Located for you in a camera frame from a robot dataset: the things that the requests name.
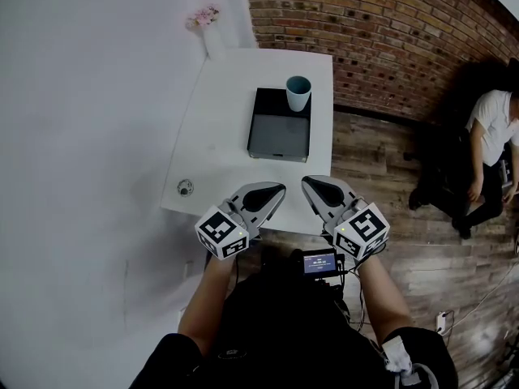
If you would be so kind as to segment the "white power strip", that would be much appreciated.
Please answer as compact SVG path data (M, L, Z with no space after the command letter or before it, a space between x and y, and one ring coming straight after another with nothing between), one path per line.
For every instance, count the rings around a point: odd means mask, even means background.
M445 335L449 330L448 318L454 314L453 310L440 311L435 318L435 330L440 335Z

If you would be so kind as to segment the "person's black shirt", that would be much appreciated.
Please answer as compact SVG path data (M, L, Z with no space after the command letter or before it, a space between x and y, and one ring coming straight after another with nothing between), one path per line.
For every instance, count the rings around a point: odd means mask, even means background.
M203 356L189 337L164 336L129 389L395 389L382 344L350 324L327 285L304 278L296 258L263 251L260 270L229 282L217 337ZM439 389L458 389L443 338L403 327L412 364L427 366Z

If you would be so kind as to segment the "white crumpled cloth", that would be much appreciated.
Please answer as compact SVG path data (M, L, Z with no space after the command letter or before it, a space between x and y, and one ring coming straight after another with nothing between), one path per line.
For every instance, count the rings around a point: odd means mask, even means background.
M386 370L395 374L408 374L411 372L412 361L400 336L395 336L383 343L382 349L385 356Z

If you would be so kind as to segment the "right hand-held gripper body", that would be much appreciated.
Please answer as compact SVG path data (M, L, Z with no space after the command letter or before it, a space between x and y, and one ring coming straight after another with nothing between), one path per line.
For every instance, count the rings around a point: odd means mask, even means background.
M342 206L324 223L324 231L332 237L332 246L361 263L374 254L387 240L390 225L374 203L357 197Z

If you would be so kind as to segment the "pale blue cup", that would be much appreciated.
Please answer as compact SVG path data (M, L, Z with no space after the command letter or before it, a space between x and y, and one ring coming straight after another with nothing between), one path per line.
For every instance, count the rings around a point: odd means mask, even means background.
M287 79L285 88L290 109L303 111L311 94L311 82L303 76L292 76Z

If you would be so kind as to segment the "person's left forearm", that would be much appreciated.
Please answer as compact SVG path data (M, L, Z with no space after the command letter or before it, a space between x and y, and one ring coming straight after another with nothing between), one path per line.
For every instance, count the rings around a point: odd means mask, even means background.
M211 257L202 279L179 322L178 334L195 342L207 356L217 337L235 257Z

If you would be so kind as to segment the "person's right forearm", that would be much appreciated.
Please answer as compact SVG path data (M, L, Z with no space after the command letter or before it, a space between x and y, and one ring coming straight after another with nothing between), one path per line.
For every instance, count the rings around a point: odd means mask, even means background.
M395 330L413 326L409 307L378 256L362 263L358 276L378 344Z

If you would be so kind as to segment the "black rectangular tray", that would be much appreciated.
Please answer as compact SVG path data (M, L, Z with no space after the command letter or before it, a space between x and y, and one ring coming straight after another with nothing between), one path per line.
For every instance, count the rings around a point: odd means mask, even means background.
M305 163L309 156L311 100L294 112L286 91L257 88L247 140L249 156L256 159Z

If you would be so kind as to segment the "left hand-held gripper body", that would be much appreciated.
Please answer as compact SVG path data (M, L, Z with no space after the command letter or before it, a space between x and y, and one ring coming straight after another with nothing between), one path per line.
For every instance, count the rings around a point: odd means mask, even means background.
M212 255L224 260L247 250L263 222L263 209L253 212L239 201L224 200L206 211L195 224L195 232Z

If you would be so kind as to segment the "black recorder with screen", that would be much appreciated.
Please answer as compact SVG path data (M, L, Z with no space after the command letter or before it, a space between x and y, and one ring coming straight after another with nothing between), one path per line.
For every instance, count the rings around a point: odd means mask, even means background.
M306 277L319 279L337 276L337 252L333 248L303 251L302 273Z

